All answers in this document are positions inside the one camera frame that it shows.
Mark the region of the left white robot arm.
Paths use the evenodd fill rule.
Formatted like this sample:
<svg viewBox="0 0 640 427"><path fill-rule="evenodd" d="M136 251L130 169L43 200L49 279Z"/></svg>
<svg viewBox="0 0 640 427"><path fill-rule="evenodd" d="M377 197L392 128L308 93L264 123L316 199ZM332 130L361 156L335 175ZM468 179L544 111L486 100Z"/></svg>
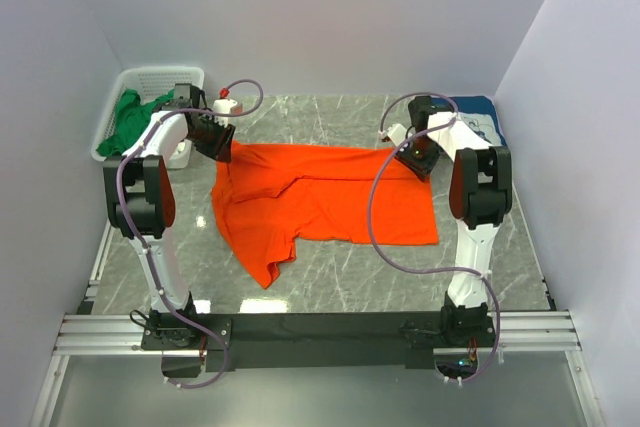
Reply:
<svg viewBox="0 0 640 427"><path fill-rule="evenodd" d="M180 272L168 163L183 142L214 161L230 162L235 128L229 119L242 111L228 90L208 103L201 88L178 83L167 96L144 107L129 147L103 162L109 221L134 248L151 293L149 313L134 312L131 317L141 319L146 334L160 346L180 349L225 342L199 319Z"/></svg>

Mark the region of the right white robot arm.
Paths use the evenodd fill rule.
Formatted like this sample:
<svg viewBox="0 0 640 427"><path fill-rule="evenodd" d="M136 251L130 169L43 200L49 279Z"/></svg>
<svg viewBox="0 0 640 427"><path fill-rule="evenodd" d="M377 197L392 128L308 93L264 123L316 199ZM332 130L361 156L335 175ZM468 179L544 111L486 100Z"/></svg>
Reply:
<svg viewBox="0 0 640 427"><path fill-rule="evenodd" d="M408 141L396 159L426 181L442 153L453 162L449 208L456 219L457 245L453 274L440 312L439 335L450 346L492 335L487 291L495 237L512 207L512 163L508 147L472 130L449 101L436 103L418 95L408 103L411 125L395 124L386 136L398 146L411 133L430 133Z"/></svg>

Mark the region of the orange t shirt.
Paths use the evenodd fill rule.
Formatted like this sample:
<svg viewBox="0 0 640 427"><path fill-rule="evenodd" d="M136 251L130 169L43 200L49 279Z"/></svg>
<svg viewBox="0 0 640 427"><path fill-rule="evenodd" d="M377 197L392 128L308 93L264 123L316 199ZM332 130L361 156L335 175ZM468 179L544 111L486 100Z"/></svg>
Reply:
<svg viewBox="0 0 640 427"><path fill-rule="evenodd" d="M211 190L221 236L264 289L296 258L296 240L439 241L432 190L387 149L241 144Z"/></svg>

